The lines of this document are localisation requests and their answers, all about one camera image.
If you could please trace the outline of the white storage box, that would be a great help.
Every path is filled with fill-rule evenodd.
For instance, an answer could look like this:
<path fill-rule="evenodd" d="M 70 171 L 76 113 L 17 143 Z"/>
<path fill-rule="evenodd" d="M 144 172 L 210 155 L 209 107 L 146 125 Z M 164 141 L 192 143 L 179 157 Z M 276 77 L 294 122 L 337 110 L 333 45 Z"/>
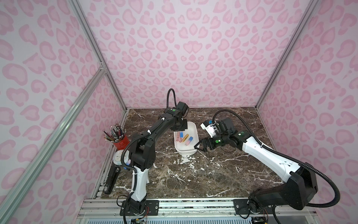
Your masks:
<path fill-rule="evenodd" d="M 189 121 L 187 123 L 187 129 L 185 131 L 183 131 L 184 136 L 186 134 L 189 134 L 189 137 L 192 136 L 194 139 L 191 142 L 191 144 L 186 147 L 184 146 L 184 142 L 177 142 L 176 141 L 176 133 L 174 132 L 174 147 L 176 149 L 176 151 L 182 156 L 182 157 L 187 157 L 187 156 L 191 156 L 193 154 L 195 154 L 197 152 L 196 149 L 194 149 L 194 145 L 196 143 L 198 143 L 199 141 L 199 136 L 198 136 L 198 131 L 197 131 L 197 127 L 196 124 Z"/>

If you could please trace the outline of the pink blue square lipstick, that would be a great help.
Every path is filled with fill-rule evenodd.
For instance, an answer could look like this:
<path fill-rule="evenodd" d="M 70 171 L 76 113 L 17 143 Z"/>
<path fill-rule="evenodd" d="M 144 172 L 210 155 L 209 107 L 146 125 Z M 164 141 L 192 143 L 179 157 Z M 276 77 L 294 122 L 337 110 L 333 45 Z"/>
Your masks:
<path fill-rule="evenodd" d="M 194 138 L 192 136 L 190 136 L 188 139 L 186 139 L 184 146 L 188 147 L 191 144 L 191 142 L 193 141 L 193 139 Z"/>

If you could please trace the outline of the red pencil cup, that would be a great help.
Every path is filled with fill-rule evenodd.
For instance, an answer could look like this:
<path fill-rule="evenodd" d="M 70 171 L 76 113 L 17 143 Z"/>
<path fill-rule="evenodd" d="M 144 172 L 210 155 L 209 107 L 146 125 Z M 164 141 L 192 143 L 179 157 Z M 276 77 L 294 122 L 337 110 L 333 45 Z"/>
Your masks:
<path fill-rule="evenodd" d="M 113 145 L 116 147 L 117 150 L 124 150 L 129 143 L 130 141 L 127 135 L 125 135 L 122 140 L 120 140 L 119 142 L 114 142 Z"/>

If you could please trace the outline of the black stapler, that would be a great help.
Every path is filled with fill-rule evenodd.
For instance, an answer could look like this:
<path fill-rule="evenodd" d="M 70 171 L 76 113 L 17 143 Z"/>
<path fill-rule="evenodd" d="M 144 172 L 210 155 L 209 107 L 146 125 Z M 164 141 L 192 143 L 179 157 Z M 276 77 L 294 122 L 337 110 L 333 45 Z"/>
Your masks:
<path fill-rule="evenodd" d="M 120 171 L 121 171 L 120 166 L 118 166 L 114 163 L 111 165 L 105 185 L 104 185 L 104 189 L 103 189 L 104 194 L 109 195 L 112 193 Z"/>

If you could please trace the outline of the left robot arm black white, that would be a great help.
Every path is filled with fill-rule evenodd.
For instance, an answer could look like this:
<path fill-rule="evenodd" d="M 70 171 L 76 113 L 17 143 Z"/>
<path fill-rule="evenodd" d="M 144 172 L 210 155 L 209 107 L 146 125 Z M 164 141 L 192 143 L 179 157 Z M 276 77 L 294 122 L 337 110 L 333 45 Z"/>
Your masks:
<path fill-rule="evenodd" d="M 188 108 L 184 102 L 179 102 L 176 107 L 168 107 L 149 129 L 132 136 L 132 140 L 121 155 L 122 166 L 132 171 L 132 186 L 123 204 L 124 211 L 134 214 L 142 214 L 145 211 L 146 185 L 149 169 L 156 159 L 156 141 L 168 129 L 174 132 L 187 129 L 187 119 L 184 116 Z"/>

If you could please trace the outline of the gold glitter lipstick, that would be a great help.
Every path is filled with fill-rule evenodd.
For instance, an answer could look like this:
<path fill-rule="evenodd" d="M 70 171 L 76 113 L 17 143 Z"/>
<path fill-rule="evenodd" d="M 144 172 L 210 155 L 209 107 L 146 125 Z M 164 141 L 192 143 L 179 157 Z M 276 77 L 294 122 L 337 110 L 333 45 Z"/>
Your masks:
<path fill-rule="evenodd" d="M 189 134 L 186 134 L 184 138 L 182 139 L 182 142 L 185 142 L 185 140 L 189 137 Z"/>

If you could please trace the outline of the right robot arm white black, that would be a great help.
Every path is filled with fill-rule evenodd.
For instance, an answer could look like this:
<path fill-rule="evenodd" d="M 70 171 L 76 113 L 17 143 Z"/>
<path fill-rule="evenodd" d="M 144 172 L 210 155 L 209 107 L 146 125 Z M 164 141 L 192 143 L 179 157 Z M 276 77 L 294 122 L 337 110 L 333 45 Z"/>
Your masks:
<path fill-rule="evenodd" d="M 291 159 L 264 149 L 249 131 L 235 128 L 230 118 L 215 123 L 204 121 L 200 126 L 209 136 L 201 139 L 195 145 L 195 149 L 207 152 L 230 145 L 265 164 L 283 181 L 280 186 L 252 192 L 247 202 L 251 212 L 258 213 L 265 207 L 273 205 L 289 205 L 293 209 L 302 210 L 317 193 L 317 179 L 314 172 Z"/>

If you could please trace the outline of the bundle of coloured pencils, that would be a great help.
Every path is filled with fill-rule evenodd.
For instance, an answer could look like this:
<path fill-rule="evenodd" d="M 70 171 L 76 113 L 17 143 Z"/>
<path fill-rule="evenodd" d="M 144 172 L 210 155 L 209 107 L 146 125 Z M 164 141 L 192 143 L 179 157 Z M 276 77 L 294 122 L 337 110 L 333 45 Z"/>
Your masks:
<path fill-rule="evenodd" d="M 103 133 L 105 140 L 112 143 L 121 142 L 126 136 L 126 130 L 118 123 L 111 126 L 109 132 L 104 131 Z"/>

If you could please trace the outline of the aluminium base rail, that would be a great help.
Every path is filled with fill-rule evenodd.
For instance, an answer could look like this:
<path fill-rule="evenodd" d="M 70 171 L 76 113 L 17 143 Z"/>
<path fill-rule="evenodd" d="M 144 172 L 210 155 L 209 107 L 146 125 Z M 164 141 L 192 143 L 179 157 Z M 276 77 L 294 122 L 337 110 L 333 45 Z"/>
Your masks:
<path fill-rule="evenodd" d="M 75 223 L 122 224 L 122 199 L 88 199 L 83 203 Z M 319 224 L 313 208 L 301 211 L 289 206 L 267 207 L 259 214 L 249 214 L 242 198 L 164 198 L 154 199 L 148 216 L 140 224 Z"/>

